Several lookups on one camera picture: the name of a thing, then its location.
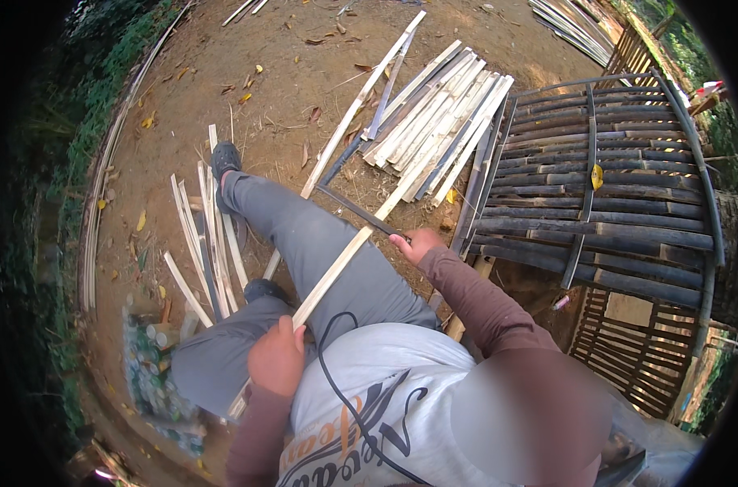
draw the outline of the black cable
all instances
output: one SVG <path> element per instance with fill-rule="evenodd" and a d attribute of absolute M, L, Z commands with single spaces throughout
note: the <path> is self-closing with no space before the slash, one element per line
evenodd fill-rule
<path fill-rule="evenodd" d="M 343 311 L 338 314 L 336 314 L 334 317 L 331 318 L 331 321 L 328 322 L 328 325 L 325 327 L 325 332 L 323 333 L 323 337 L 321 338 L 320 344 L 317 346 L 317 358 L 320 359 L 321 367 L 323 367 L 323 373 L 325 374 L 325 378 L 328 381 L 328 383 L 331 385 L 331 388 L 334 390 L 337 396 L 339 396 L 339 399 L 342 400 L 345 406 L 350 410 L 350 414 L 353 415 L 355 418 L 355 423 L 358 424 L 358 427 L 361 428 L 361 434 L 364 436 L 364 441 L 367 445 L 369 445 L 369 448 L 374 452 L 375 455 L 377 455 L 383 462 L 387 463 L 391 466 L 396 472 L 406 476 L 413 482 L 417 482 L 419 484 L 423 485 L 431 485 L 430 483 L 426 482 L 425 480 L 421 479 L 417 475 L 413 474 L 412 472 L 406 470 L 400 465 L 397 465 L 393 460 L 386 457 L 384 453 L 380 451 L 379 448 L 377 448 L 376 445 L 370 440 L 369 438 L 369 431 L 366 429 L 366 426 L 364 425 L 364 422 L 361 420 L 361 418 L 358 416 L 358 412 L 355 410 L 352 404 L 350 404 L 350 401 L 347 401 L 347 397 L 344 397 L 344 394 L 339 390 L 338 387 L 336 387 L 336 383 L 334 383 L 334 379 L 331 377 L 331 374 L 328 372 L 328 367 L 325 365 L 325 360 L 323 359 L 323 345 L 325 343 L 325 337 L 328 336 L 328 332 L 331 330 L 331 325 L 334 324 L 337 318 L 343 317 L 344 315 L 349 315 L 351 318 L 353 318 L 353 322 L 355 323 L 355 328 L 358 327 L 358 319 L 349 311 Z"/>

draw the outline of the pile of bottles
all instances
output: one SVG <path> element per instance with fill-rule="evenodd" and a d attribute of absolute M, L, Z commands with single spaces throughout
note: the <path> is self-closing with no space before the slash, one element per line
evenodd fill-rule
<path fill-rule="evenodd" d="M 204 453 L 204 436 L 185 433 L 199 430 L 200 409 L 177 393 L 171 377 L 171 354 L 175 345 L 160 348 L 148 336 L 148 327 L 157 323 L 158 313 L 134 312 L 133 299 L 123 307 L 123 360 L 131 396 L 136 411 L 161 435 L 176 441 L 191 457 Z"/>

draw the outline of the hand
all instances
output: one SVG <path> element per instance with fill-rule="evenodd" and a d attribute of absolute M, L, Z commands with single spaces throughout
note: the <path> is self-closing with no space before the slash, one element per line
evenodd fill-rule
<path fill-rule="evenodd" d="M 247 370 L 254 384 L 281 396 L 291 397 L 304 372 L 304 331 L 293 331 L 293 318 L 280 317 L 250 348 Z"/>
<path fill-rule="evenodd" d="M 404 257 L 407 258 L 413 265 L 417 266 L 420 260 L 425 256 L 429 250 L 434 247 L 444 247 L 444 242 L 440 238 L 439 234 L 430 228 L 422 228 L 419 230 L 405 231 L 404 235 L 412 239 L 412 244 L 408 244 L 405 239 L 402 239 L 398 235 L 391 235 L 389 239 L 391 243 L 402 251 Z"/>

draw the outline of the person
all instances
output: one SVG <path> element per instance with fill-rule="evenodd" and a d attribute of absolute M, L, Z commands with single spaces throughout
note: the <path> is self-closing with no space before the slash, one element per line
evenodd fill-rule
<path fill-rule="evenodd" d="M 296 293 L 306 297 L 355 227 L 242 172 L 230 142 L 218 144 L 211 167 L 218 206 L 246 218 L 279 250 Z M 435 231 L 406 235 L 410 244 L 397 235 L 391 242 L 441 292 L 486 358 L 520 348 L 559 352 L 547 331 Z M 434 310 L 370 241 L 295 332 L 294 310 L 276 286 L 251 281 L 245 297 L 245 307 L 183 342 L 172 358 L 180 394 L 230 420 L 230 405 L 252 379 L 228 452 L 229 485 L 506 485 L 464 458 L 443 419 L 474 359 L 441 332 Z M 305 329 L 314 344 L 304 343 Z M 567 485 L 593 485 L 597 469 L 598 460 Z"/>

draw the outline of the dirt ground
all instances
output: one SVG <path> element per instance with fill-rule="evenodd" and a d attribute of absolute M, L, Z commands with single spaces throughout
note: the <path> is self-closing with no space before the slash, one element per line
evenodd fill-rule
<path fill-rule="evenodd" d="M 397 86 L 410 80 L 456 38 L 483 56 L 488 68 L 511 74 L 515 78 L 513 91 L 601 73 L 596 63 L 538 24 L 525 2 L 494 0 L 492 4 L 503 19 L 483 12 L 479 9 L 480 2 L 437 0 L 424 4 L 428 15 L 417 30 Z M 99 230 L 97 309 L 96 318 L 88 325 L 86 351 L 101 391 L 125 415 L 129 425 L 162 454 L 217 485 L 224 484 L 232 426 L 222 426 L 216 418 L 208 423 L 202 456 L 208 474 L 181 452 L 176 443 L 161 438 L 138 415 L 123 407 L 130 404 L 120 355 L 120 310 L 126 296 L 145 294 L 162 305 L 158 292 L 162 285 L 172 299 L 170 320 L 179 326 L 184 299 L 163 261 L 165 250 L 171 252 L 186 280 L 198 287 L 198 278 L 188 264 L 190 257 L 173 206 L 169 177 L 173 173 L 178 180 L 184 179 L 188 193 L 198 194 L 197 150 L 208 155 L 207 127 L 215 123 L 218 139 L 234 140 L 242 152 L 244 170 L 299 192 L 314 166 L 310 161 L 301 167 L 304 141 L 311 142 L 310 154 L 325 145 L 366 75 L 332 88 L 360 73 L 353 66 L 355 63 L 374 65 L 382 59 L 420 10 L 411 3 L 392 0 L 357 2 L 353 7 L 357 16 L 342 18 L 347 33 L 340 35 L 333 19 L 339 2 L 312 0 L 302 4 L 300 0 L 271 0 L 257 15 L 221 27 L 237 5 L 238 2 L 214 0 L 193 7 L 147 74 L 141 106 L 135 106 L 128 115 L 113 161 L 120 178 L 109 186 L 116 198 L 104 210 Z M 325 37 L 329 32 L 336 34 Z M 321 38 L 327 41 L 321 45 L 305 43 L 306 39 Z M 263 72 L 253 74 L 253 85 L 243 90 L 247 75 L 255 72 L 256 65 L 263 66 Z M 188 71 L 179 78 L 185 68 Z M 221 94 L 222 85 L 228 84 L 236 85 L 236 89 Z M 376 89 L 381 92 L 382 88 L 383 81 Z M 252 97 L 238 105 L 245 93 L 252 93 Z M 234 111 L 233 132 L 229 103 Z M 307 125 L 313 107 L 320 107 L 323 115 L 320 122 Z M 153 112 L 152 127 L 142 128 L 141 122 L 153 116 Z M 372 112 L 365 110 L 356 120 L 365 124 Z M 286 128 L 297 125 L 305 126 Z M 458 182 L 461 189 L 468 172 L 465 169 Z M 350 200 L 374 211 L 387 191 L 392 190 L 391 183 L 390 176 L 354 158 L 331 185 Z M 326 209 L 336 208 L 323 196 L 314 199 Z M 446 206 L 444 203 L 439 209 L 431 210 L 425 200 L 401 203 L 387 221 L 402 229 L 438 228 Z M 137 233 L 143 210 L 147 223 Z M 352 214 L 346 216 L 354 224 L 361 224 Z M 443 234 L 443 237 L 449 241 L 452 236 Z M 432 289 L 420 272 L 406 264 L 382 235 L 374 235 L 373 240 L 415 290 L 428 297 Z M 131 241 L 138 255 L 148 249 L 147 264 L 141 273 L 134 271 L 137 263 L 130 255 Z M 250 278 L 263 274 L 271 252 L 271 246 L 254 237 L 247 239 L 243 257 Z M 118 276 L 113 279 L 115 270 Z M 539 307 L 539 323 L 553 333 L 565 350 L 576 320 L 578 290 L 569 291 L 572 303 L 568 307 L 561 312 L 550 312 L 546 309 L 562 292 L 557 289 L 557 277 L 538 275 L 544 274 L 543 271 L 518 264 L 501 263 L 496 270 L 503 280 L 500 285 L 521 305 Z M 498 283 L 498 277 L 492 278 Z M 275 280 L 293 290 L 284 265 L 280 266 Z M 236 278 L 233 287 L 239 295 Z M 440 314 L 446 317 L 449 310 L 442 308 Z"/>

